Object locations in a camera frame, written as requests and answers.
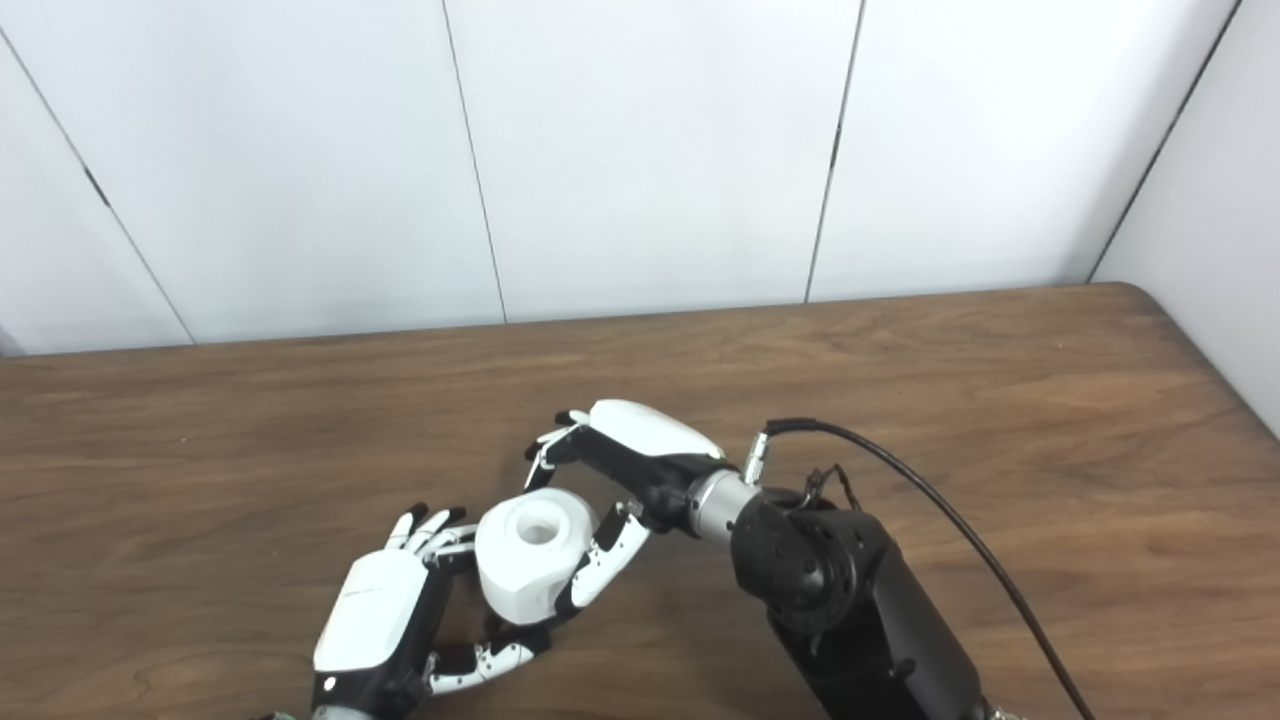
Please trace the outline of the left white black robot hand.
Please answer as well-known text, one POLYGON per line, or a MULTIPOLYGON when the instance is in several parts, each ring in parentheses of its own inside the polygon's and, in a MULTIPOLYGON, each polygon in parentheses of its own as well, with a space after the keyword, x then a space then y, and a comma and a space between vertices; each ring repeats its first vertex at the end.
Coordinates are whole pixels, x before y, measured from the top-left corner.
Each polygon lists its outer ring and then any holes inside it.
POLYGON ((476 525, 462 506, 419 502, 379 550, 346 575, 314 651, 315 719, 412 719, 428 701, 467 691, 550 648, 536 626, 472 646, 439 646, 454 580, 475 570, 476 525))

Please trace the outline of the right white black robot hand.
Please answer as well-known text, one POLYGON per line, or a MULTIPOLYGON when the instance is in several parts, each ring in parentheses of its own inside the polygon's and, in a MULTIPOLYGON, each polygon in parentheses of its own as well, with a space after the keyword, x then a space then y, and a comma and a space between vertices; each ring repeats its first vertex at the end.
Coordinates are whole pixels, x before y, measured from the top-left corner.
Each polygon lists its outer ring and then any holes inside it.
POLYGON ((562 623, 593 603, 653 533, 691 532, 698 487, 732 464, 699 430, 622 398, 559 413, 556 423, 558 429, 536 438, 525 452, 530 470, 524 493, 548 487, 558 468, 581 462, 628 495, 600 520, 556 596, 552 619, 562 623))

